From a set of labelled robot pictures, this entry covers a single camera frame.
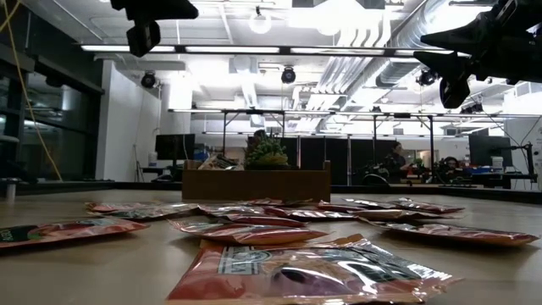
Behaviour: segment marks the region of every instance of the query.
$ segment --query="white wall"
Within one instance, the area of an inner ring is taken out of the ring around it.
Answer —
[[[114,62],[103,64],[100,128],[97,150],[97,179],[133,181],[137,157],[147,166],[154,151],[153,132],[159,126],[157,98],[115,69]]]

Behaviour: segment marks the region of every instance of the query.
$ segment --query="yellow cable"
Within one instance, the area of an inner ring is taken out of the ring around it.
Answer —
[[[20,0],[17,0],[17,4],[16,4],[16,7],[14,8],[14,10],[17,9],[19,4],[20,4]],[[57,165],[54,163],[54,160],[51,157],[51,153],[49,153],[49,150],[47,149],[47,145],[45,145],[45,142],[43,141],[43,138],[41,137],[40,128],[39,128],[39,126],[38,126],[38,124],[36,122],[36,117],[34,116],[34,109],[32,108],[32,105],[30,104],[30,99],[28,98],[28,92],[26,91],[26,86],[25,86],[25,78],[23,77],[23,73],[20,70],[19,56],[17,56],[17,50],[15,49],[14,33],[11,31],[11,23],[9,22],[9,20],[11,19],[11,16],[13,16],[13,12],[12,12],[12,14],[10,16],[9,11],[8,11],[8,5],[4,5],[3,9],[4,9],[4,12],[6,13],[6,21],[5,22],[8,24],[9,39],[11,40],[11,48],[14,51],[15,64],[17,65],[17,72],[19,74],[20,84],[21,84],[21,86],[23,88],[23,93],[25,94],[26,105],[28,106],[28,109],[30,110],[30,116],[31,116],[32,120],[34,121],[34,126],[36,127],[36,133],[37,133],[37,136],[40,138],[40,142],[41,142],[41,145],[43,146],[43,149],[45,150],[45,154],[47,155],[47,158],[51,162],[51,165],[53,166],[54,171],[57,174],[58,179],[60,181],[62,181],[62,176],[60,175],[60,172],[58,172]]]
[[[2,25],[0,25],[0,33],[3,31],[3,28],[6,27],[6,25],[8,25],[8,22],[11,20],[11,18],[15,15],[15,13],[17,12],[17,9],[19,9],[19,5],[20,5],[20,1],[17,1],[17,3],[15,4],[14,6],[14,10],[11,11],[11,13],[9,13],[9,16],[6,18],[6,20],[2,23]],[[8,4],[7,3],[4,3],[4,6],[6,8],[8,8]]]

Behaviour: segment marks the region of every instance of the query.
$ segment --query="desk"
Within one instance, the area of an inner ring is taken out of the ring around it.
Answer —
[[[391,200],[400,195],[333,195]],[[497,230],[542,232],[542,208],[460,197],[410,196],[417,200],[466,207],[463,219],[447,224]],[[2,226],[27,225],[86,217],[84,201],[178,201],[179,191],[89,191],[18,197],[14,207],[0,202]],[[127,235],[96,238],[74,245],[43,247],[40,251],[2,255],[2,304],[40,305],[164,305],[164,300],[198,252],[199,239],[173,230],[167,221]],[[374,244],[405,259],[464,277],[431,305],[536,304],[542,281],[542,241],[511,250],[455,250],[383,235],[361,222],[310,224],[333,232],[317,241],[361,233]]]
[[[481,184],[486,187],[502,187],[506,190],[512,188],[512,180],[531,180],[530,175],[525,174],[473,174],[473,184]]]

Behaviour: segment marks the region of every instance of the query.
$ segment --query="computer monitor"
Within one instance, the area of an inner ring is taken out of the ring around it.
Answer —
[[[491,166],[491,157],[503,157],[503,166],[513,166],[510,138],[503,136],[473,136],[468,137],[471,152],[471,164]]]
[[[194,134],[156,136],[158,160],[192,160],[195,142]]]

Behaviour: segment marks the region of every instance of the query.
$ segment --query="foil packet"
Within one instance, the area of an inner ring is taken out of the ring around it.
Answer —
[[[345,201],[356,204],[362,208],[373,208],[373,209],[406,209],[419,212],[427,212],[433,214],[446,214],[446,213],[455,213],[462,211],[463,207],[452,207],[442,204],[434,204],[427,202],[416,202],[409,198],[400,198],[394,201],[388,202],[376,202],[372,200],[365,199],[344,199]]]
[[[460,215],[434,214],[400,209],[350,211],[366,220],[417,220],[417,219],[460,219]]]
[[[177,230],[203,239],[242,245],[278,245],[328,235],[328,233],[308,228],[278,225],[209,224],[182,221],[169,221],[169,223]]]
[[[328,243],[207,245],[169,305],[425,302],[461,279],[399,258],[360,235]]]
[[[469,228],[455,225],[409,225],[383,222],[372,222],[371,224],[413,236],[432,236],[453,241],[467,241],[503,247],[518,247],[539,239],[538,236],[526,233]]]
[[[245,215],[245,214],[225,214],[223,218],[239,223],[239,224],[251,224],[251,225],[280,225],[289,227],[302,227],[305,223],[301,221],[286,219],[282,217],[269,216],[269,215]]]
[[[221,217],[226,214],[246,214],[246,215],[264,215],[262,207],[250,207],[250,206],[219,206],[214,204],[200,204],[199,209],[205,214],[209,214],[215,217]]]
[[[122,211],[132,208],[147,208],[148,206],[148,204],[139,202],[85,202],[86,209],[95,213]]]
[[[182,214],[191,210],[197,209],[197,204],[192,203],[171,203],[171,204],[154,204],[144,208],[132,208],[118,210],[108,213],[89,212],[92,215],[116,217],[121,219],[157,219],[162,217]]]
[[[418,202],[410,198],[399,198],[398,200],[389,201],[388,203],[396,204],[397,208],[404,208],[415,211],[430,212],[434,214],[454,213],[464,210],[463,207],[452,207],[443,204],[434,204],[427,202]]]
[[[104,236],[148,228],[124,219],[83,219],[56,224],[20,225],[0,229],[0,248]]]
[[[272,214],[287,219],[295,219],[300,221],[311,220],[339,220],[349,219],[352,220],[356,216],[349,213],[340,213],[333,211],[320,211],[317,209],[299,209],[299,208],[275,208],[266,207],[263,209],[266,214]]]
[[[333,211],[333,212],[341,212],[341,213],[349,213],[350,211],[367,211],[366,208],[359,207],[356,205],[334,204],[334,203],[329,203],[329,202],[321,202],[318,204],[317,208],[322,209],[324,211]]]
[[[310,204],[312,199],[307,200],[279,200],[279,199],[256,199],[251,200],[246,203],[251,205],[261,205],[261,206],[278,206],[278,207],[293,207],[293,206],[303,206]]]

